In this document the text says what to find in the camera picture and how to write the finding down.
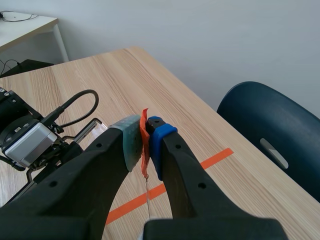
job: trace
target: screw hole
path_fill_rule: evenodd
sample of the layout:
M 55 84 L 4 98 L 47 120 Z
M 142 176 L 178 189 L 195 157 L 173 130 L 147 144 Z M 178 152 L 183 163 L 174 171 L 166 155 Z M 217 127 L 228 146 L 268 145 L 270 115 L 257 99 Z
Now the screw hole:
M 54 187 L 57 186 L 57 185 L 58 185 L 58 182 L 57 182 L 57 181 L 52 181 L 52 182 L 50 182 L 49 187 L 50 187 L 50 188 L 54 188 Z
M 198 188 L 200 188 L 200 189 L 205 189 L 206 187 L 207 187 L 207 185 L 204 184 L 203 182 L 200 182 L 200 183 L 198 184 Z

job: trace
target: orange tape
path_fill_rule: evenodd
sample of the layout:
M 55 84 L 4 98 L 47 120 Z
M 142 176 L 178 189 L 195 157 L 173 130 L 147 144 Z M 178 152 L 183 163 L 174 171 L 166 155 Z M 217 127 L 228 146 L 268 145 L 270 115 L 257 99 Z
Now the orange tape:
M 230 148 L 226 148 L 225 150 L 217 153 L 216 155 L 209 157 L 207 160 L 204 160 L 200 164 L 204 169 L 207 169 L 207 168 L 211 167 L 212 165 L 218 163 L 219 161 L 225 159 L 226 157 L 230 156 L 233 153 L 234 152 Z M 152 200 L 165 192 L 166 192 L 166 188 L 165 188 L 165 185 L 162 183 L 159 186 L 156 186 L 148 191 L 149 199 Z M 146 193 L 141 194 L 140 196 L 132 199 L 131 201 L 128 201 L 127 203 L 110 211 L 108 218 L 106 219 L 106 224 L 109 224 L 109 223 L 121 218 L 123 215 L 126 215 L 127 213 L 135 210 L 136 208 L 142 206 L 145 203 L 147 203 L 147 194 Z

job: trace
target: black cable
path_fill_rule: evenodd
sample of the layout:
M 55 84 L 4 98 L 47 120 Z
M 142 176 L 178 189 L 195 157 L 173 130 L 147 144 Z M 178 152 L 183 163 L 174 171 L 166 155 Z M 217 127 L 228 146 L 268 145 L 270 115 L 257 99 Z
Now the black cable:
M 12 13 L 12 11 L 0 11 L 0 13 L 2 14 L 2 21 L 7 22 L 7 23 L 23 22 L 23 21 L 26 21 L 26 20 L 31 20 L 31 19 L 35 19 L 35 18 L 39 17 L 39 15 L 36 15 L 35 17 L 32 17 L 34 14 L 31 14 L 29 18 L 11 21 L 11 20 L 7 20 L 3 13 Z
M 26 170 L 24 167 L 22 166 L 18 166 L 16 165 L 13 161 L 10 161 L 8 158 L 4 157 L 4 156 L 1 156 L 0 155 L 0 160 L 5 162 L 6 164 L 9 164 L 10 166 L 12 166 L 14 169 L 20 171 L 20 172 L 23 172 L 24 170 Z
M 43 125 L 45 125 L 46 127 L 49 127 L 53 124 L 53 122 L 74 102 L 76 101 L 78 98 L 80 98 L 81 96 L 83 95 L 86 95 L 86 94 L 93 94 L 94 95 L 94 98 L 95 98 L 95 102 L 94 102 L 94 105 L 93 107 L 91 108 L 91 110 L 85 114 L 84 116 L 76 119 L 76 120 L 73 120 L 71 122 L 68 122 L 68 123 L 65 123 L 65 124 L 62 124 L 60 127 L 61 128 L 65 128 L 65 127 L 68 127 L 70 125 L 73 125 L 73 124 L 76 124 L 82 120 L 84 120 L 85 118 L 89 117 L 98 107 L 98 104 L 99 104 L 99 95 L 96 91 L 94 90 L 84 90 L 84 91 L 81 91 L 81 92 L 78 92 L 76 95 L 74 95 L 73 97 L 71 97 L 68 101 L 66 101 L 64 104 L 62 104 L 61 106 L 57 107 L 53 112 L 51 112 L 48 116 L 46 116 L 42 121 L 41 123 Z
M 89 117 L 97 109 L 98 104 L 99 104 L 99 95 L 98 95 L 98 93 L 96 91 L 91 90 L 91 89 L 78 92 L 76 95 L 71 97 L 64 104 L 62 104 L 61 108 L 63 109 L 63 111 L 66 110 L 66 108 L 68 108 L 73 102 L 75 102 L 78 98 L 80 98 L 81 96 L 86 95 L 86 94 L 93 94 L 94 98 L 95 98 L 94 99 L 94 105 L 91 108 L 91 110 L 87 114 L 83 115 L 82 117 L 80 117 L 80 118 L 78 118 L 76 120 L 73 120 L 71 122 L 68 122 L 68 123 L 60 125 L 61 128 L 65 128 L 65 127 L 71 126 L 73 124 L 76 124 L 76 123 L 86 119 L 87 117 Z
M 2 62 L 3 63 L 3 65 L 5 65 L 5 63 L 0 59 L 0 62 Z M 8 68 L 10 68 L 11 69 L 11 67 L 10 66 L 7 66 Z
M 20 65 L 20 62 L 18 62 L 17 60 L 14 60 L 14 59 L 9 59 L 9 60 L 5 61 L 4 65 L 3 65 L 3 69 L 2 69 L 2 71 L 1 71 L 1 73 L 0 73 L 0 76 L 1 76 L 2 73 L 4 72 L 5 67 L 6 67 L 6 64 L 7 64 L 7 62 L 9 62 L 9 61 L 16 61 L 16 64 L 17 64 L 17 65 Z

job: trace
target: chair backrest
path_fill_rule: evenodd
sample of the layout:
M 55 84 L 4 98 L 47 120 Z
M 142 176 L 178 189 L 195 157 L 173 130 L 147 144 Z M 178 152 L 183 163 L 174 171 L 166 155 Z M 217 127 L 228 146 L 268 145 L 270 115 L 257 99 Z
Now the chair backrest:
M 320 119 L 258 82 L 234 86 L 217 113 L 320 202 Z M 288 167 L 279 163 L 268 144 Z

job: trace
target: orange fabric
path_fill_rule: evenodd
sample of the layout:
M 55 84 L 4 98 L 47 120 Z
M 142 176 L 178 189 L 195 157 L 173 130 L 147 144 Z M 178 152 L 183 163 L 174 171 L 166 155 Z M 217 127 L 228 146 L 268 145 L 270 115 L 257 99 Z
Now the orange fabric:
M 226 148 L 225 150 L 217 153 L 216 155 L 213 155 L 212 157 L 209 157 L 207 160 L 204 160 L 201 162 L 201 166 L 204 169 L 207 169 L 211 167 L 212 165 L 218 163 L 219 161 L 225 159 L 226 157 L 230 156 L 234 152 L 230 148 Z M 148 197 L 150 200 L 160 196 L 161 194 L 166 192 L 165 185 L 162 183 L 159 186 L 156 186 L 148 191 Z M 142 206 L 143 204 L 147 203 L 147 194 L 141 194 L 140 196 L 132 199 L 131 201 L 128 201 L 127 203 L 119 206 L 118 208 L 112 210 L 108 214 L 108 218 L 106 219 L 105 224 L 109 224 L 119 218 L 121 218 L 123 215 L 128 214 L 129 212 L 135 210 L 136 208 Z
M 147 110 L 145 108 L 142 110 L 141 118 L 140 118 L 140 133 L 142 137 L 142 161 L 141 161 L 141 173 L 146 178 L 147 177 L 147 167 L 150 159 L 149 153 L 149 138 L 150 135 L 146 130 L 146 122 L 147 122 Z

